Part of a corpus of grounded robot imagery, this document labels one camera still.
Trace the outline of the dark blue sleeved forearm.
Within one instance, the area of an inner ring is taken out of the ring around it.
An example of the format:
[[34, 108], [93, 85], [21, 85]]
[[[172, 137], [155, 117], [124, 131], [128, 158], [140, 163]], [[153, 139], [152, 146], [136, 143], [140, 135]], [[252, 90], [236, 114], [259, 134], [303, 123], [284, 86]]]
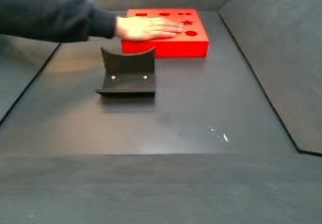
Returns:
[[0, 34], [50, 42], [110, 39], [116, 15], [90, 0], [0, 0]]

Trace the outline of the bare human hand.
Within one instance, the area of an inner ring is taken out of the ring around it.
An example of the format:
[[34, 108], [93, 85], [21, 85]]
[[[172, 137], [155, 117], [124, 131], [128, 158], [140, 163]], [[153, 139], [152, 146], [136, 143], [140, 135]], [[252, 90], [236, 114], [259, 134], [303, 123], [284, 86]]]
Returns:
[[165, 18], [117, 17], [114, 36], [121, 40], [143, 41], [173, 38], [183, 26]]

